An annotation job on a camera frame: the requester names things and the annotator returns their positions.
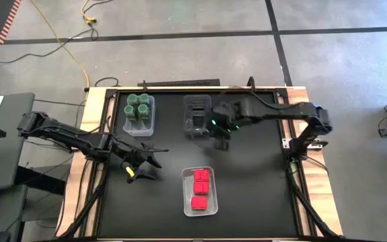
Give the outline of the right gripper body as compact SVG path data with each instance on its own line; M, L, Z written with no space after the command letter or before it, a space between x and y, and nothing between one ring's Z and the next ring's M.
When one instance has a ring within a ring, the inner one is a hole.
M230 136L243 126L240 102L221 102L208 112L208 130L211 136Z

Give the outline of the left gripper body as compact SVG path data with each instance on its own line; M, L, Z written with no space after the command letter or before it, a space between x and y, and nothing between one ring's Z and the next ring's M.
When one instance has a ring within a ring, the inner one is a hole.
M121 158L123 163L126 163L125 170L126 167L130 167L133 171L141 169L140 166L145 162L146 154L148 154L146 149L138 147L125 149L117 143L113 143L111 145L111 151L113 154Z

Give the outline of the red smoked paprika tin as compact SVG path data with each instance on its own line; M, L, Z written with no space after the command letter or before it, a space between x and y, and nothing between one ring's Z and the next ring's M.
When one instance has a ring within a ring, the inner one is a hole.
M193 177L195 182L209 182L210 171L207 169L196 169Z
M208 181L195 181L193 183L193 192L195 195L208 195L210 192L210 184Z
M193 196L191 198L192 210L206 210L208 208L208 198L205 196Z

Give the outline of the glass jars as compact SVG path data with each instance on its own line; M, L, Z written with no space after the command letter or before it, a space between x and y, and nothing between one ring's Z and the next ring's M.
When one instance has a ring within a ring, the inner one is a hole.
M130 121L130 122L136 122L137 121L137 117L136 117L136 109L134 106L131 106L131 105L127 105L124 107L124 114L126 116L126 118Z

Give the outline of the clear plastic bin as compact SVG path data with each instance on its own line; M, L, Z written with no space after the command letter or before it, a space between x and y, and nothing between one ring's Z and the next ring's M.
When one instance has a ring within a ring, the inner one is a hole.
M189 101L192 99L192 97L195 97L195 96L207 97L209 99L209 101L210 101L210 107L207 110L193 110L191 108L191 106L189 105ZM189 124L190 124L191 119L194 116L203 116L205 118L205 120L206 120L207 114L210 111L211 106L212 106L212 100L211 100L211 97L209 95L186 95L183 98L183 109L184 109L184 113L183 113L183 129L184 129L186 135L188 135L188 136L204 136L204 135L207 135L207 134L195 135L195 134L191 133L189 131Z
M150 119L148 122L143 122L142 120L138 119L138 112L137 107L136 109L136 122L130 122L127 118L125 119L125 124L123 126L123 130L128 133L131 136L152 136L154 132L155 127L155 99L153 96L149 95L150 97Z

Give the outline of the white plastic bin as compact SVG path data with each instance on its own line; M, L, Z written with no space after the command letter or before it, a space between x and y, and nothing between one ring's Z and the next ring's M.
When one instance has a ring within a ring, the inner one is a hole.
M207 169L210 171L210 192L208 195L195 195L194 194L194 171L196 169ZM218 212L218 199L216 182L214 178L214 170L211 167L192 167L186 168L182 171L182 184L183 184L183 209L184 214L188 217L195 216L211 216ZM205 196L208 198L208 208L206 210L192 210L191 198L193 196Z

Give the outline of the long black bar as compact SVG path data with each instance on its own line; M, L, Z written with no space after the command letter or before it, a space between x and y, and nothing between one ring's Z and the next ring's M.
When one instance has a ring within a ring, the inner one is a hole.
M220 86L219 79L197 79L186 81L146 82L137 84L138 87L174 87L174 86Z

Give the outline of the grey side desk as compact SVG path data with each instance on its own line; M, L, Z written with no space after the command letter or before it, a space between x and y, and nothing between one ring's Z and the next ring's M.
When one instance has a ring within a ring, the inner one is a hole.
M0 129L6 137L0 138L0 190L14 184L24 139L18 136L17 126L22 115L32 110L35 95L18 93L6 95L0 105Z

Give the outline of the white metal bracket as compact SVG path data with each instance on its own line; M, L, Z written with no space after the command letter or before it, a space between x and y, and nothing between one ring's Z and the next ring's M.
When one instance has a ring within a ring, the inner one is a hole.
M291 141L291 138L283 138L282 139L283 148L289 149L290 141ZM308 145L308 149L322 149L327 145L328 145L328 142L326 140L321 140L319 138L316 138L310 145Z

